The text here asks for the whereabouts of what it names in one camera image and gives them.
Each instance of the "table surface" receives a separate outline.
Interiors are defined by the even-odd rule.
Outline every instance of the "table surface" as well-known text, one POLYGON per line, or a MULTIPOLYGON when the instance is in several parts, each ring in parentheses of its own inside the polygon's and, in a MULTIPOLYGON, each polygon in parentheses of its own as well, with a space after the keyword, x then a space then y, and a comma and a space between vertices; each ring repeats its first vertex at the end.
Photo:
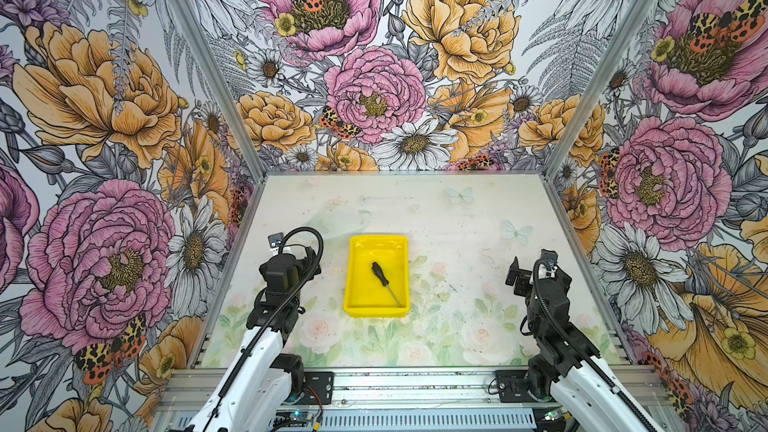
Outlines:
MULTIPOLYGON (((524 365, 538 348, 519 331, 524 299, 504 285, 515 256, 530 268, 542 248, 573 282, 571 320, 610 364, 619 357, 536 175, 270 176, 203 367, 235 356, 256 293, 267 235, 312 226, 322 233, 322 274, 301 293, 285 349, 305 368, 524 365), (351 318, 342 308, 350 237, 408 237, 411 310, 404 318, 351 318)), ((312 244, 307 238, 291 242, 312 244)))

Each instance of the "black screwdriver handle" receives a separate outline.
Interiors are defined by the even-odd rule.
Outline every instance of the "black screwdriver handle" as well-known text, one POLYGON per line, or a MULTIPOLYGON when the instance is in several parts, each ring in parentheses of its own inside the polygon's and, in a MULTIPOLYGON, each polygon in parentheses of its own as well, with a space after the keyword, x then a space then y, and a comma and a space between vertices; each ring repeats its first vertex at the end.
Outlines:
POLYGON ((381 266, 377 263, 373 263, 373 274, 379 278, 379 280, 382 282, 382 285, 386 287, 389 285, 389 281, 384 277, 384 271, 382 270, 381 266))

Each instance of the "yellow tray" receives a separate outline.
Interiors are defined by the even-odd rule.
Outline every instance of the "yellow tray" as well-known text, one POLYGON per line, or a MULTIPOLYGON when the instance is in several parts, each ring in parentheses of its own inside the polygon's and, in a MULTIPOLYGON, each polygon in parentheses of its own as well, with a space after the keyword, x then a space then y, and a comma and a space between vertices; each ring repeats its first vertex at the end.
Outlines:
POLYGON ((405 317, 411 310, 408 292, 408 238, 403 235, 356 235, 350 239, 344 310, 352 317, 405 317), (377 262, 395 299, 373 274, 377 262))

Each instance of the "floral wallpaper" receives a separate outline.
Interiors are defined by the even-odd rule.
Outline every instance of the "floral wallpaper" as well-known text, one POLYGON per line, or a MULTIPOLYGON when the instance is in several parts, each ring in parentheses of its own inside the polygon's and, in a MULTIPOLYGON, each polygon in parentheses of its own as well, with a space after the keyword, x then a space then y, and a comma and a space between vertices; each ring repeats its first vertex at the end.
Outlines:
POLYGON ((690 430, 768 427, 767 10, 658 0, 605 84, 596 156, 577 143, 552 178, 690 430))
POLYGON ((146 431, 254 181, 163 4, 0 16, 0 420, 146 431))
POLYGON ((541 169, 631 1, 189 0, 272 171, 541 169))

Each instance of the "screwdriver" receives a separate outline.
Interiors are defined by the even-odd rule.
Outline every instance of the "screwdriver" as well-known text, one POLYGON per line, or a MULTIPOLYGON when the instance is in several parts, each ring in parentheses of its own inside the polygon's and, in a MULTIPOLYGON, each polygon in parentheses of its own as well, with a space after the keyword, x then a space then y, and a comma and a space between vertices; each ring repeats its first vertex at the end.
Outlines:
POLYGON ((390 294, 392 294, 392 298, 395 299, 395 302, 397 302, 398 307, 402 307, 400 305, 400 301, 397 300, 397 297, 395 297, 395 293, 392 292, 392 290, 389 288, 389 281, 384 277, 384 271, 382 270, 381 266, 377 263, 373 263, 373 274, 379 278, 379 280, 382 282, 382 285, 387 288, 390 294))

